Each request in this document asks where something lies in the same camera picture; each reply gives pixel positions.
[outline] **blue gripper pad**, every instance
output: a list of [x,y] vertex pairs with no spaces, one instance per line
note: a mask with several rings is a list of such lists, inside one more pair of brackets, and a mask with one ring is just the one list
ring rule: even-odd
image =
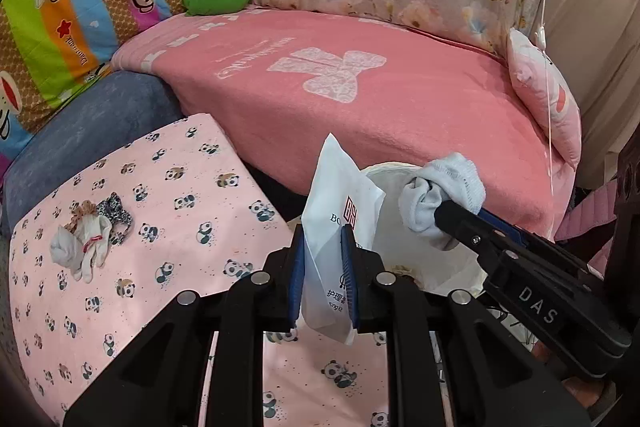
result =
[[500,230],[514,243],[517,243],[521,247],[527,248],[527,243],[526,241],[524,241],[518,229],[512,227],[509,223],[500,219],[498,216],[495,216],[495,214],[492,214],[491,212],[484,210],[484,208],[481,208],[480,212],[478,212],[478,217],[484,219],[487,223],[494,227],[494,229]]
[[353,272],[353,263],[351,262],[351,248],[355,247],[355,242],[350,241],[350,234],[347,227],[340,230],[340,250],[342,253],[342,276],[344,277],[344,286],[347,290],[347,304],[349,305],[349,316],[351,324],[357,329],[358,324],[358,292],[356,290],[355,274]]
[[291,248],[295,251],[291,279],[289,280],[289,320],[293,323],[300,316],[302,284],[305,280],[305,232],[302,227],[300,227],[297,244],[291,245]]

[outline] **pink pillow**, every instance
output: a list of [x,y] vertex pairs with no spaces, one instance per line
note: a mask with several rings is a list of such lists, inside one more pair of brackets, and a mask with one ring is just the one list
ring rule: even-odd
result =
[[512,28],[507,43],[511,86],[549,136],[546,78],[551,103],[551,142],[562,158],[577,168],[582,148],[580,110],[556,66],[522,33]]

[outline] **white plastic bag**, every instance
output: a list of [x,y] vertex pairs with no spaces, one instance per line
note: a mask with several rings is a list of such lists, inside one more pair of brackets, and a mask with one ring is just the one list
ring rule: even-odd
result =
[[421,167],[408,163],[388,162],[372,165],[362,172],[386,197],[371,250],[380,254],[385,268],[406,272],[414,277],[425,291],[448,295],[462,288],[477,296],[482,291],[486,273],[477,255],[462,244],[442,251],[432,247],[427,237],[421,237],[402,223],[398,197],[409,173]]
[[310,328],[345,344],[351,344],[355,330],[349,317],[346,288],[341,282],[340,229],[351,223],[356,242],[371,250],[384,198],[385,193],[360,172],[330,134],[322,146],[302,213],[305,230],[302,315]]

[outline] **white bow print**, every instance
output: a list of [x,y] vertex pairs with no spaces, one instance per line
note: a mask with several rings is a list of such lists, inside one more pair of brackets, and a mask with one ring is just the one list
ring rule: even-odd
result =
[[267,71],[314,74],[315,77],[302,85],[303,89],[342,103],[355,100],[358,93],[356,78],[361,72],[386,63],[381,55],[348,51],[340,58],[319,48],[305,48],[293,52],[291,57],[280,58]]

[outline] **white cord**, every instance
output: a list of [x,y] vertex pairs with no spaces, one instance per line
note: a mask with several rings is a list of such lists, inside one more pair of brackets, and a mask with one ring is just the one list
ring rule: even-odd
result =
[[545,8],[546,0],[542,0],[542,13],[540,14],[540,28],[536,32],[536,44],[545,59],[545,84],[546,84],[546,113],[548,116],[548,139],[549,139],[549,183],[551,185],[551,197],[554,195],[554,179],[553,179],[553,159],[551,150],[551,95],[549,93],[549,74],[547,69],[547,61],[549,57],[546,55],[546,35],[545,35]]

